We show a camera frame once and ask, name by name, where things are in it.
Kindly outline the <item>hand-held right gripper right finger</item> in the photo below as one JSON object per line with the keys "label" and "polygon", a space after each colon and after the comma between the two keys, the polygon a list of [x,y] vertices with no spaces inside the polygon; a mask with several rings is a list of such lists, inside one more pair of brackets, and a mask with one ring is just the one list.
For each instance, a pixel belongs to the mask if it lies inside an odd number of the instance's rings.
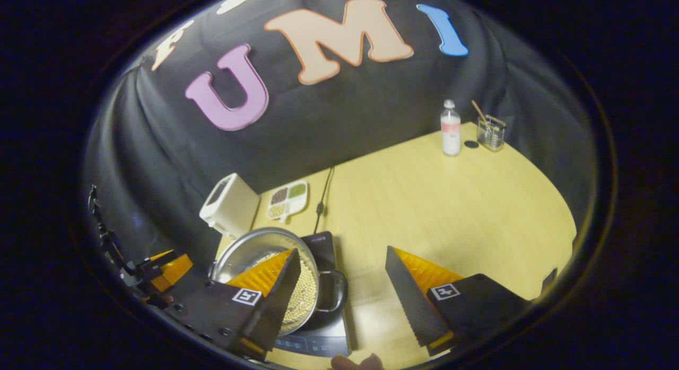
{"label": "hand-held right gripper right finger", "polygon": [[418,344],[431,356],[491,338],[530,305],[485,274],[463,277],[393,246],[385,269]]}

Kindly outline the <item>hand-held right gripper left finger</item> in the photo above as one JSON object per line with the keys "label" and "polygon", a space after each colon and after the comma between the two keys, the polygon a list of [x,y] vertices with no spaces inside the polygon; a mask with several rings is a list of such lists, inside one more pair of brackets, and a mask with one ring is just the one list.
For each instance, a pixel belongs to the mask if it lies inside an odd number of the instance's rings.
{"label": "hand-held right gripper left finger", "polygon": [[249,270],[264,275],[264,282],[234,286],[208,281],[187,295],[175,295],[164,311],[189,333],[221,350],[264,360],[281,331],[301,273],[296,248],[268,262],[270,269]]}

